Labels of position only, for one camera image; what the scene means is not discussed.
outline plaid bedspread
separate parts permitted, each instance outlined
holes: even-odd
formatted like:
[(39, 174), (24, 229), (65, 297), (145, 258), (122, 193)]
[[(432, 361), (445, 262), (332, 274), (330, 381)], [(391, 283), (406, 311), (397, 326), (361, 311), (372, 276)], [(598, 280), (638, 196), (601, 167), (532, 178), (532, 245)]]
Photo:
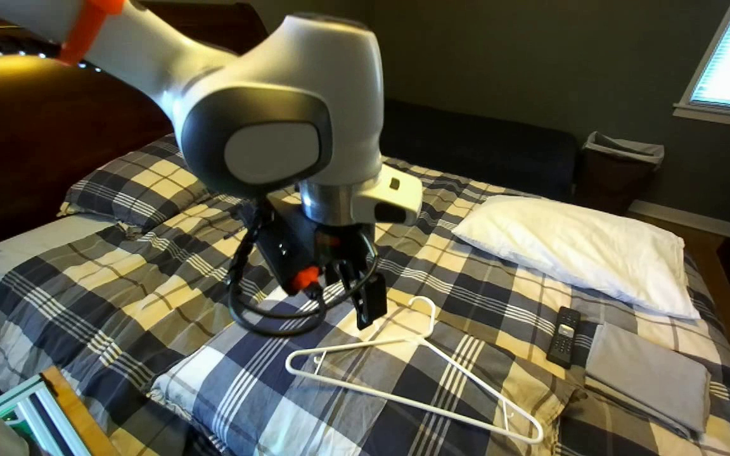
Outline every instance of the plaid bedspread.
[[(377, 225), (379, 274), (393, 309), (429, 297), (437, 309), (429, 342), (529, 411), (541, 424), (541, 443), (526, 447), (288, 376), (288, 353), (354, 342), (359, 334), (349, 306), (290, 340), (261, 340), (230, 325), (222, 281), (240, 238), (240, 223), (230, 219), (232, 197), (193, 205), (138, 238), (100, 231), (8, 274), (0, 283), (0, 388), (57, 366), (127, 454), (730, 454), (730, 344), (691, 264), (688, 292), (704, 320), (645, 318), (450, 235), (473, 205), (506, 191), (393, 166), (425, 183), (423, 216), (413, 225)], [(257, 302), (304, 304), (279, 302), (261, 262), (252, 262), (249, 280)], [(544, 361), (559, 306), (583, 311), (573, 371)], [(704, 435), (664, 426), (583, 385), (583, 362), (601, 321), (707, 368)], [(397, 311), (379, 333), (408, 330), (418, 325)], [(322, 373), (503, 424), (493, 396), (418, 342), (327, 357)]]

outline black cable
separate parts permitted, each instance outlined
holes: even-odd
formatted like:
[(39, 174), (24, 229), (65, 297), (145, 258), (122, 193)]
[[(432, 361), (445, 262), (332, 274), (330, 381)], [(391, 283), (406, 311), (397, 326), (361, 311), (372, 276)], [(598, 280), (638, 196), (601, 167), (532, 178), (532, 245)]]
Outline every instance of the black cable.
[[(230, 318), (249, 333), (256, 333), (261, 338), (297, 338), (297, 334), (307, 334), (312, 333), (314, 326), (322, 325), (325, 315), (340, 304), (344, 304), (353, 295), (358, 295), (366, 281), (370, 276), (377, 272), (377, 262), (370, 262), (364, 276), (353, 283), (349, 288), (344, 288), (341, 295), (337, 295), (332, 302), (325, 302), (322, 300), (322, 288), (320, 286), (312, 286), (307, 288), (304, 295), (309, 300), (317, 302), (314, 309), (309, 311), (293, 311), (293, 315), (280, 315), (280, 311), (265, 311), (261, 306), (250, 306), (246, 300), (242, 300), (242, 292), (240, 292), (240, 276), (246, 272), (246, 262), (249, 262), (249, 254), (252, 250), (256, 245), (256, 238), (257, 238), (257, 231), (261, 231), (261, 223), (252, 223), (246, 235), (240, 238), (238, 248), (236, 248), (236, 255), (230, 262), (230, 268), (227, 268), (227, 286), (230, 286), (230, 300), (227, 300), (227, 309), (230, 309)], [(265, 326), (257, 326), (252, 321), (249, 321), (242, 318), (242, 311), (250, 311), (250, 315), (257, 315), (263, 320), (304, 320), (304, 325), (293, 326), (293, 330), (265, 330)]]

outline dark wall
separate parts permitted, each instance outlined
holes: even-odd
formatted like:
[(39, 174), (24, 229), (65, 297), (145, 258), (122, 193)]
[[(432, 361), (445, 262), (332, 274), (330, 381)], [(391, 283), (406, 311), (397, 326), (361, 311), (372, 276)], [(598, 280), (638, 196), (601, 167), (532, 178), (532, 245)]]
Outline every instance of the dark wall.
[(375, 0), (388, 97), (660, 143), (640, 196), (730, 221), (730, 126), (671, 117), (728, 0)]

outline white pillow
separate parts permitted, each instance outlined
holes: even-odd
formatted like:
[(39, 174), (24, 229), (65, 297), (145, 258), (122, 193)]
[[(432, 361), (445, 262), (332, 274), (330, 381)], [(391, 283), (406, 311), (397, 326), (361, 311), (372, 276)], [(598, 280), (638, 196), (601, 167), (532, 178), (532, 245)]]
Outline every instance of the white pillow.
[(686, 292), (685, 240), (655, 225), (544, 197), (496, 196), (454, 233), (503, 262), (644, 311), (700, 320)]
[(65, 216), (65, 219), (50, 221), (46, 225), (37, 225), (32, 231), (0, 240), (0, 281), (17, 264), (37, 254), (46, 254), (56, 245), (74, 244), (77, 238), (98, 233), (109, 225), (113, 225), (113, 221), (98, 221), (88, 216)]

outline bed sheet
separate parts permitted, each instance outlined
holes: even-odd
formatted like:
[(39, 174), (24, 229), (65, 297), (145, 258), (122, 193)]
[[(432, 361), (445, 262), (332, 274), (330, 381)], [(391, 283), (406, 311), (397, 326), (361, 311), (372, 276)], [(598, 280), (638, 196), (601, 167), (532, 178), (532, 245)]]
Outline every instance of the bed sheet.
[[(541, 382), (551, 382), (559, 419), (548, 424), (551, 438), (548, 442), (550, 447), (539, 448), (520, 448), (487, 435), (473, 438), (470, 430), (458, 430), (458, 426), (441, 428), (441, 420), (429, 420), (423, 414), (408, 419), (402, 407), (393, 406), (375, 407), (364, 424), (379, 424), (388, 434), (402, 424), (406, 434), (442, 442), (442, 447), (435, 447), (441, 454), (491, 454), (496, 448), (517, 448), (520, 454), (730, 454), (730, 344), (691, 264), (686, 264), (688, 295), (702, 320), (645, 318), (602, 295), (573, 288), (496, 262), (450, 235), (450, 229), (487, 196), (508, 191), (397, 160), (393, 166), (423, 178), (425, 197), (423, 212), (413, 225), (377, 225), (379, 272), (391, 286), (391, 300), (429, 297), (437, 306), (441, 333), (455, 334), (454, 340), (473, 340), (488, 353), (506, 356), (508, 366), (525, 366)], [(236, 428), (222, 415), (219, 402), (249, 400), (236, 411), (256, 411), (256, 396), (232, 396), (225, 388), (227, 376), (242, 377), (250, 391), (268, 385), (268, 381), (288, 382), (285, 388), (273, 388), (273, 400), (288, 397), (293, 377), (284, 376), (279, 362), (268, 362), (265, 371), (238, 362), (256, 357), (265, 342), (230, 325), (222, 306), (225, 266), (240, 240), (240, 223), (232, 219), (236, 205), (238, 200), (232, 197), (209, 197), (138, 238), (105, 229), (9, 272), (0, 283), (0, 388), (12, 388), (43, 368), (57, 366), (109, 435), (127, 448), (157, 448), (159, 442), (193, 428), (213, 448), (240, 454), (257, 448), (263, 434), (249, 435), (250, 442), (232, 442)], [(273, 292), (265, 268), (256, 258), (246, 280), (246, 286), (256, 288), (256, 300)], [(573, 371), (544, 361), (559, 306), (583, 311)], [(290, 344), (317, 344), (327, 334), (340, 333), (337, 321), (341, 320), (344, 311), (332, 315), (325, 333)], [(704, 435), (686, 435), (583, 385), (583, 362), (601, 321), (682, 353), (707, 368), (709, 415)], [(164, 396), (159, 385), (178, 381), (179, 373), (193, 373), (183, 371), (183, 366), (205, 349), (213, 349), (216, 362), (202, 366), (205, 373), (200, 376), (213, 381), (200, 382), (188, 397)], [(396, 376), (415, 371), (413, 362), (418, 357), (391, 357), (388, 366), (393, 366), (391, 373)], [(388, 388), (399, 391), (408, 382), (397, 381)], [(468, 396), (454, 396), (450, 407), (463, 402), (468, 406)], [(314, 415), (320, 415), (320, 424), (332, 424), (335, 411), (340, 414), (340, 407), (322, 407)], [(263, 415), (257, 426), (271, 430), (271, 424), (276, 424), (276, 415)], [(273, 442), (288, 438), (288, 426), (273, 428), (279, 430)], [(370, 454), (379, 448), (383, 438), (388, 435), (364, 430), (353, 438), (349, 448)]]

